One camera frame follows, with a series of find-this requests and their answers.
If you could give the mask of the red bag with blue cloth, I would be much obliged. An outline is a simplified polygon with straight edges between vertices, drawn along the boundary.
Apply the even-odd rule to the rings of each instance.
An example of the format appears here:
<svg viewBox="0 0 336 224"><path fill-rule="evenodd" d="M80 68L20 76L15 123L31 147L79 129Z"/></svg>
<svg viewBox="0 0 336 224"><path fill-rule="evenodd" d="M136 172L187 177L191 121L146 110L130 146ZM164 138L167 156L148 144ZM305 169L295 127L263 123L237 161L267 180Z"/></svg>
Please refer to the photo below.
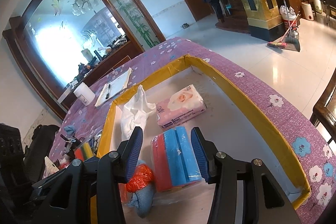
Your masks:
<svg viewBox="0 0 336 224"><path fill-rule="evenodd" d="M140 218L151 210L155 195L154 173L143 160L138 160L133 177L126 184L119 184L121 202L134 208Z"/></svg>

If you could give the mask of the rainbow sponge pack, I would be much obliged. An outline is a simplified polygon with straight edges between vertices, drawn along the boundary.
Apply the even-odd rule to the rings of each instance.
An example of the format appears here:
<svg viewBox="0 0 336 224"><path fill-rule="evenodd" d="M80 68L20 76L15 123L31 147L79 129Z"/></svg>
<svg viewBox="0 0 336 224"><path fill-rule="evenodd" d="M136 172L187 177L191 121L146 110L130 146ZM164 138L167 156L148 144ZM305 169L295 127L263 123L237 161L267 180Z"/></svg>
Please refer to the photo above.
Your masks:
<svg viewBox="0 0 336 224"><path fill-rule="evenodd" d="M80 146L74 151L75 159L79 159L81 161L86 161L92 157L94 157L94 153L88 142L81 143Z"/></svg>

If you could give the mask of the purple floral tablecloth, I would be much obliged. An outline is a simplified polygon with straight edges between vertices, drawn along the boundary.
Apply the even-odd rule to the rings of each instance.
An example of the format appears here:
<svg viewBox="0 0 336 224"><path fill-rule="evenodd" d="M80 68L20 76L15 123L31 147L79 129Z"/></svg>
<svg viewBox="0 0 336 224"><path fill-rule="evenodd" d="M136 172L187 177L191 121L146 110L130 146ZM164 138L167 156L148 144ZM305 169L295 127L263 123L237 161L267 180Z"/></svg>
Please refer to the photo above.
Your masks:
<svg viewBox="0 0 336 224"><path fill-rule="evenodd" d="M103 144L112 137L116 105L125 102L139 85L151 88L185 69L199 67L213 77L230 99L260 130L275 150L280 164L303 194L294 201L302 223L316 223L335 196L335 153L311 122L280 93L247 70L188 39L173 38L138 55L91 86L100 93L103 86L131 69L125 95L100 107L76 101L63 126L74 126L77 137L103 131Z"/></svg>

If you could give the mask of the small blue cloth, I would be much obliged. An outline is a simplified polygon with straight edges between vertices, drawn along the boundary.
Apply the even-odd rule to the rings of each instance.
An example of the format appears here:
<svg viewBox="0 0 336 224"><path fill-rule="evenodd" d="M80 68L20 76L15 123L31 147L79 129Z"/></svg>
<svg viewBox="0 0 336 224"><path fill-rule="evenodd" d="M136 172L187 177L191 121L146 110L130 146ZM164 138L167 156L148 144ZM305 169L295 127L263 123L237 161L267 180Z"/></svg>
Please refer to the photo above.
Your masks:
<svg viewBox="0 0 336 224"><path fill-rule="evenodd" d="M68 137L71 137L75 134L76 128L74 127L74 125L68 125L64 127L64 131Z"/></svg>

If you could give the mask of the yellow-edged cardboard box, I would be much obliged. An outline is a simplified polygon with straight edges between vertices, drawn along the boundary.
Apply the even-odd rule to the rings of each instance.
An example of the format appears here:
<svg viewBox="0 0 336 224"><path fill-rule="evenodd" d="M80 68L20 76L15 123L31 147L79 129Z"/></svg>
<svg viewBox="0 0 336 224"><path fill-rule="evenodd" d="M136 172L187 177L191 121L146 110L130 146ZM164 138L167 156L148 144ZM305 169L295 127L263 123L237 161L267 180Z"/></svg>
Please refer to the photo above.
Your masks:
<svg viewBox="0 0 336 224"><path fill-rule="evenodd" d="M200 128L205 139L234 159L261 159L298 209L310 194L303 168L270 119L231 80L204 60L184 55L169 62L142 81L147 100L157 103L193 84L207 110L187 121L185 128ZM127 223L205 223L214 187L204 181L162 195L146 218L125 207Z"/></svg>

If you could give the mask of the white plastic jar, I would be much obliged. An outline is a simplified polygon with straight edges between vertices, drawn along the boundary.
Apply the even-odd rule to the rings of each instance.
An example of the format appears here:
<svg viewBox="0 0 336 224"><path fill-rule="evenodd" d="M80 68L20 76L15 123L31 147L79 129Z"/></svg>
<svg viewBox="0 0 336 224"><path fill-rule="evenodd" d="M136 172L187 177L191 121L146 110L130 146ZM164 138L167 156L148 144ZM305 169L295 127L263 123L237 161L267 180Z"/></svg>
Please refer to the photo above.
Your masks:
<svg viewBox="0 0 336 224"><path fill-rule="evenodd" d="M85 83L81 83L73 93L85 106L88 106L95 98L94 92Z"/></svg>

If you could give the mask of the white plastic bag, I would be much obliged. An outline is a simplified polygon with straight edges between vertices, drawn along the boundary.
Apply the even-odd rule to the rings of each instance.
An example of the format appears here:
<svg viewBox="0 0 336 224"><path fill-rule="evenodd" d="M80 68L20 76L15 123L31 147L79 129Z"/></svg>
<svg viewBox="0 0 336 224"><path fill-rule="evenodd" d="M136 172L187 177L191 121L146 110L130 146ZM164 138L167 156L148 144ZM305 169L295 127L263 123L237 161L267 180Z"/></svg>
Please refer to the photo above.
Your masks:
<svg viewBox="0 0 336 224"><path fill-rule="evenodd" d="M143 86L139 85L135 95L123 106L121 114L121 140L128 140L136 127L140 127L144 131L147 119L155 108L154 103L147 101Z"/></svg>

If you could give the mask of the black pen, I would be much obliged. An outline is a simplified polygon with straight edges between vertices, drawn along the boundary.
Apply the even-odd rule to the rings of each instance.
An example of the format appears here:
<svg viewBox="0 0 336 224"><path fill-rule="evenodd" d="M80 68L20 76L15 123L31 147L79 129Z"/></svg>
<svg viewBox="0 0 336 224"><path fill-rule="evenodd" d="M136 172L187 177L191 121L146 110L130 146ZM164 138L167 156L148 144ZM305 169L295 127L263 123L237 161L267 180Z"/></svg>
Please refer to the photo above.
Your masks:
<svg viewBox="0 0 336 224"><path fill-rule="evenodd" d="M107 92L106 92L106 96L105 96L105 99L109 99L110 97L110 90L111 90L111 84L108 85L108 88L107 88Z"/></svg>

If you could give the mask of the pink tissue pack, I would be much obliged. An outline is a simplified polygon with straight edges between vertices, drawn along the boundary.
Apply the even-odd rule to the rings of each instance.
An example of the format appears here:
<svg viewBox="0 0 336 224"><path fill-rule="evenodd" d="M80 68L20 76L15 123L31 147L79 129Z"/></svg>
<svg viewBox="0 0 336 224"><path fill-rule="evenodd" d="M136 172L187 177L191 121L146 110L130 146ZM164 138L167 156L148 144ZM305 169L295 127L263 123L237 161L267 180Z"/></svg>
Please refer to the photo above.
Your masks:
<svg viewBox="0 0 336 224"><path fill-rule="evenodd" d="M163 130L189 121L207 110L207 106L194 85L188 85L171 97L156 104L157 124Z"/></svg>

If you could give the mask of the white paper notepad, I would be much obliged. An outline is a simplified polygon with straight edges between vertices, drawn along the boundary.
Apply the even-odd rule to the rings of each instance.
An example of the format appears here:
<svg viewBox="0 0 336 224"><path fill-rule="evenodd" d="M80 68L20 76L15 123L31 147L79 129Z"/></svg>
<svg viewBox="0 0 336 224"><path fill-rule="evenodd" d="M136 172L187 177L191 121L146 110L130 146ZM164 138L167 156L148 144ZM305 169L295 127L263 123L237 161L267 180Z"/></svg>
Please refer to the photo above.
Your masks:
<svg viewBox="0 0 336 224"><path fill-rule="evenodd" d="M129 68L127 71L125 71L123 74L119 76L115 75L117 73L117 71L115 71L115 74L113 75L112 80L104 85L94 106L99 107L102 104L104 104L106 101L112 98L115 98L117 95L123 92L127 88L129 78L131 75L131 71L132 69ZM109 99L106 100L105 96L106 96L106 92L107 92L107 88L109 84L111 84L110 97Z"/></svg>

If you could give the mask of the broom with red bristles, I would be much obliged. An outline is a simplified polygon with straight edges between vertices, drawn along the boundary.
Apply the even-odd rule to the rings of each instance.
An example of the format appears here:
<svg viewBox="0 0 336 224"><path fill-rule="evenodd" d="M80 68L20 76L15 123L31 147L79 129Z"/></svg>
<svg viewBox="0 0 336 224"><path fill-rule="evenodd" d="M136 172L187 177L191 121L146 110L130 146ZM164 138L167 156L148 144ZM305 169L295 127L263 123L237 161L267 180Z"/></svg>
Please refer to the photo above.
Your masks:
<svg viewBox="0 0 336 224"><path fill-rule="evenodd" d="M267 46L280 50L300 52L301 46L297 31L297 19L299 14L296 14L294 9L287 5L286 0L283 0L283 5L280 7L280 14L284 16L283 21L285 32L279 39L268 42Z"/></svg>

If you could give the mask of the wooden sideboard cabinet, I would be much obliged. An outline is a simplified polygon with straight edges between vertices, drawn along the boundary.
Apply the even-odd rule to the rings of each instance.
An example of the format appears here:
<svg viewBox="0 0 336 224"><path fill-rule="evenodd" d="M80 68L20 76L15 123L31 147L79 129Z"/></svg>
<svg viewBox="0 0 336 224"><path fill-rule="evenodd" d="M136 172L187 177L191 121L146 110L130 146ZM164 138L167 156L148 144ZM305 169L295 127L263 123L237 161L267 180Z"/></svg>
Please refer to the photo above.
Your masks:
<svg viewBox="0 0 336 224"><path fill-rule="evenodd" d="M66 96L66 98L63 100L62 106L65 108L66 111L69 110L72 104L77 100L74 91L81 83L85 83L88 87L92 86L99 79L103 78L108 73L111 73L113 70L117 69L121 65L135 58L136 56L142 54L144 51L145 50L143 50L136 42L131 41L128 41L123 46L113 51L94 69L88 72L77 85L75 85L75 87L71 90L68 96Z"/></svg>

